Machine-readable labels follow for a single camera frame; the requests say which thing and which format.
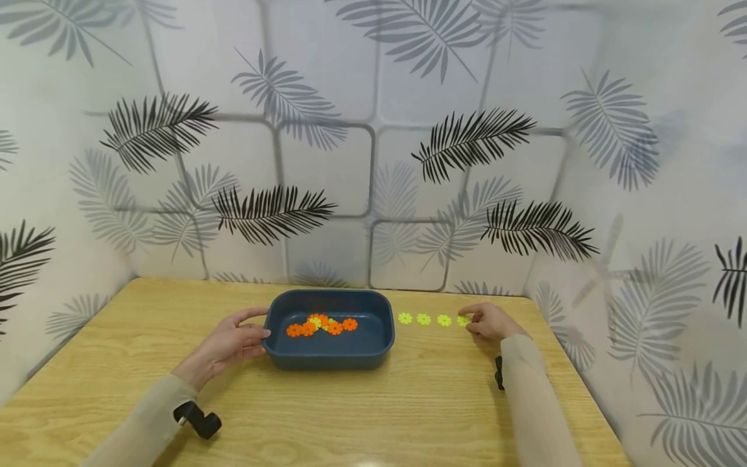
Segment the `orange flower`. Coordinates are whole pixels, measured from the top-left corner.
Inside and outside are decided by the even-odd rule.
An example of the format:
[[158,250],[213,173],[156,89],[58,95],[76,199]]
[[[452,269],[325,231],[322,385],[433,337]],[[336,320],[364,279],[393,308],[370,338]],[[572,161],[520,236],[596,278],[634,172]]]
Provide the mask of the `orange flower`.
[[285,333],[288,334],[289,337],[298,337],[301,335],[301,331],[303,328],[300,324],[292,324],[288,326],[288,328],[285,330]]
[[342,334],[342,324],[339,323],[329,323],[329,326],[327,327],[327,332],[332,335],[340,335]]
[[317,327],[314,325],[314,323],[309,323],[308,321],[306,321],[303,326],[301,326],[301,335],[303,335],[304,337],[311,337],[315,332],[317,332]]
[[355,331],[356,329],[358,329],[358,321],[352,318],[348,318],[347,320],[344,320],[342,322],[342,329],[346,331]]

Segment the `table surface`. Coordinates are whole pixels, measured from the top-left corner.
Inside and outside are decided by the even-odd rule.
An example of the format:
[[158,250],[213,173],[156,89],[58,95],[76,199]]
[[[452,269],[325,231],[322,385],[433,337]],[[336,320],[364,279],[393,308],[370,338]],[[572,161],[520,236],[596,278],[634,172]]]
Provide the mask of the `table surface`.
[[[0,409],[0,465],[70,466],[224,316],[269,306],[286,285],[136,279]],[[399,312],[396,342],[374,371],[295,373],[250,360],[210,382],[200,406],[223,420],[205,442],[180,430],[158,466],[517,466],[493,348],[456,324],[477,301],[505,308],[545,358],[584,464],[629,466],[622,447],[533,302],[381,291]],[[453,317],[442,327],[436,316]]]

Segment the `dark blue tray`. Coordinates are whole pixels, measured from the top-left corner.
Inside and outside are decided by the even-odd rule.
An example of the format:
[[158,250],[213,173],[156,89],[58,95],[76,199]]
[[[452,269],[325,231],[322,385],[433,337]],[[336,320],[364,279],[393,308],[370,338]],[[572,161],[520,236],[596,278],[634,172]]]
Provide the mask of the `dark blue tray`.
[[[313,313],[339,323],[355,318],[358,329],[311,337],[288,336],[291,324],[303,324]],[[284,370],[364,370],[380,366],[394,343],[394,318],[386,297],[371,290],[291,290],[270,305],[263,341],[273,364]]]

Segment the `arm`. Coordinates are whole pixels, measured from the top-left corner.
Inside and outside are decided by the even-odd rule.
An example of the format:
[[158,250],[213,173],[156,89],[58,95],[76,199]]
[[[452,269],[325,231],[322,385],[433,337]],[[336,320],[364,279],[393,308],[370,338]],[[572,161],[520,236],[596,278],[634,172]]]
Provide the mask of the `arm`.
[[153,465],[179,431],[174,409],[195,400],[205,384],[230,365],[264,353],[261,342],[270,331],[242,322],[266,313],[264,308],[246,309],[218,323],[191,355],[153,385],[127,419],[81,465]]
[[534,341],[516,334],[500,343],[500,352],[521,465],[580,467],[581,458]]

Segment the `wallpaper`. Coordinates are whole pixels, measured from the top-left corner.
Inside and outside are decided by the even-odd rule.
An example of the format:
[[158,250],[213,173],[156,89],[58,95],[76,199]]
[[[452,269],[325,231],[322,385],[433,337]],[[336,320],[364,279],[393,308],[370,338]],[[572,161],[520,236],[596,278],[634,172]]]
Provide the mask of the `wallpaper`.
[[747,3],[0,0],[0,398],[132,277],[517,295],[747,465]]

